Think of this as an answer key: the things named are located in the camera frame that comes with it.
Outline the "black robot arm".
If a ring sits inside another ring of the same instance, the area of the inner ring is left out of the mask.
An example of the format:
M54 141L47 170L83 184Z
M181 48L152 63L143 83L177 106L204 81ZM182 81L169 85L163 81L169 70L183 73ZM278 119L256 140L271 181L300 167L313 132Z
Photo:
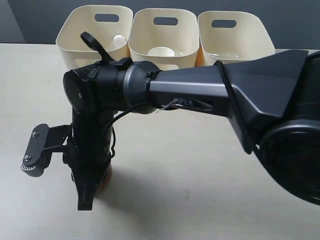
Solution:
M187 110L225 117L283 189L320 203L320 54L286 50L256 60L176 70L102 60L67 71L68 166L77 208L90 211L113 153L113 123L129 113Z

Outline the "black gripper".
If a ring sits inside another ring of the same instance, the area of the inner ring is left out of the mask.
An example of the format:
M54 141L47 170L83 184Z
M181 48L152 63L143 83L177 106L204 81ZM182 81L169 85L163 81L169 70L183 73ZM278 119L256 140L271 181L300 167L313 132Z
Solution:
M91 211L99 183L111 164L113 110L93 113L72 109L72 122L67 137L67 165L71 169L78 200L78 211Z

